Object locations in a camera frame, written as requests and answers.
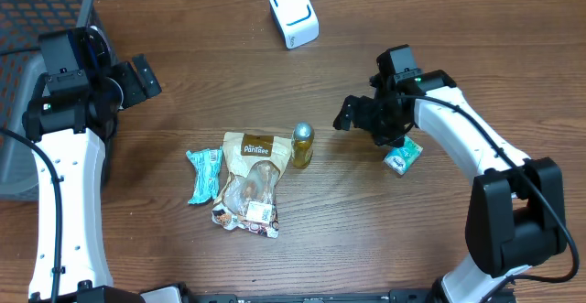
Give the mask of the small green white carton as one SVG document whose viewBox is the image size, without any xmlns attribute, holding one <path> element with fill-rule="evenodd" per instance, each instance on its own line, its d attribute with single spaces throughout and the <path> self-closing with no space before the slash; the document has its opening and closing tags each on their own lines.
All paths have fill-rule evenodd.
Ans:
<svg viewBox="0 0 586 303">
<path fill-rule="evenodd" d="M 398 175 L 403 176 L 419 158 L 422 151 L 422 146 L 406 136 L 404 145 L 401 147 L 393 147 L 386 155 L 384 162 Z"/>
</svg>

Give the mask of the silver capped yellow drink bottle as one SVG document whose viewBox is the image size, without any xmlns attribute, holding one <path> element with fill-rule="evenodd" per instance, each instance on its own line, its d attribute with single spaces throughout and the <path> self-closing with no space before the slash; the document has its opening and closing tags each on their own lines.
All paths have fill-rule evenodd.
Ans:
<svg viewBox="0 0 586 303">
<path fill-rule="evenodd" d="M 296 124 L 292 137 L 292 164 L 296 168 L 305 168 L 313 155 L 314 130 L 307 122 Z"/>
</svg>

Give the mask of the teal snack wrapper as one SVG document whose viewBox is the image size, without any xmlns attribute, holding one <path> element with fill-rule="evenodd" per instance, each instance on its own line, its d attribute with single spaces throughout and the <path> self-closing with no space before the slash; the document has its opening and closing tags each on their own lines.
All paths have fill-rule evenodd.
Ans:
<svg viewBox="0 0 586 303">
<path fill-rule="evenodd" d="M 194 166 L 196 177 L 194 191 L 189 199 L 189 205 L 202 205 L 215 200 L 219 193 L 219 175 L 222 168 L 223 151 L 218 149 L 204 149 L 201 151 L 186 152 L 186 157 Z"/>
</svg>

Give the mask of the brown pantree snack bag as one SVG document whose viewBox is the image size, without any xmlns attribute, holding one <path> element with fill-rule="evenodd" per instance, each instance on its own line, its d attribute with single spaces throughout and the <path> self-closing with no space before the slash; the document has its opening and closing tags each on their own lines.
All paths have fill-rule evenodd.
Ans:
<svg viewBox="0 0 586 303">
<path fill-rule="evenodd" d="M 291 140 L 273 135 L 228 132 L 223 137 L 228 178 L 212 207 L 212 221 L 276 239 L 276 186 L 291 157 Z"/>
</svg>

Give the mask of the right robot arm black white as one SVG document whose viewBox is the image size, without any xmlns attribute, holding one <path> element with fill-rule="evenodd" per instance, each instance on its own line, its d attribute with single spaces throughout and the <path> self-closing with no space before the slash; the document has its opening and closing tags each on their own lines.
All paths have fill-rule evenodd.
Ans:
<svg viewBox="0 0 586 303">
<path fill-rule="evenodd" d="M 579 268 L 566 227 L 563 178 L 549 157 L 533 159 L 499 136 L 443 70 L 424 72 L 410 46 L 386 50 L 369 80 L 374 96 L 345 98 L 333 126 L 402 147 L 414 127 L 430 135 L 471 182 L 468 254 L 428 290 L 393 290 L 393 302 L 513 302 L 517 280 L 563 283 Z"/>
</svg>

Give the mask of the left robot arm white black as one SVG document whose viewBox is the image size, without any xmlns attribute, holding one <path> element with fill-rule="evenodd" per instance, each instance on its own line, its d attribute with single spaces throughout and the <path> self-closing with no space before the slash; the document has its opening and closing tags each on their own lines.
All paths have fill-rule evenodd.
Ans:
<svg viewBox="0 0 586 303">
<path fill-rule="evenodd" d="M 101 194 L 118 114 L 162 88 L 144 55 L 117 61 L 96 26 L 38 42 L 45 70 L 22 116 L 38 177 L 38 256 L 28 294 L 32 302 L 73 302 L 113 285 Z"/>
</svg>

